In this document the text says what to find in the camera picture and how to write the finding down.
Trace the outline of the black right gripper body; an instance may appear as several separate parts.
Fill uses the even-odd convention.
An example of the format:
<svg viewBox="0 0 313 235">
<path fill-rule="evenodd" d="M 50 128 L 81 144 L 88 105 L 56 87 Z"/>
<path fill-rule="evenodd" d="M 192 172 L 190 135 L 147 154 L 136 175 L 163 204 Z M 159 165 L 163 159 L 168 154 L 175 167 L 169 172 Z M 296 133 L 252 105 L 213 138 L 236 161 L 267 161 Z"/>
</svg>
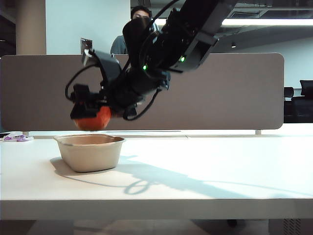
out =
<svg viewBox="0 0 313 235">
<path fill-rule="evenodd" d="M 103 75 L 100 82 L 100 107 L 105 106 L 123 110 L 123 118 L 136 118 L 139 102 L 139 75 L 137 73 L 118 73 L 114 76 Z"/>
</svg>

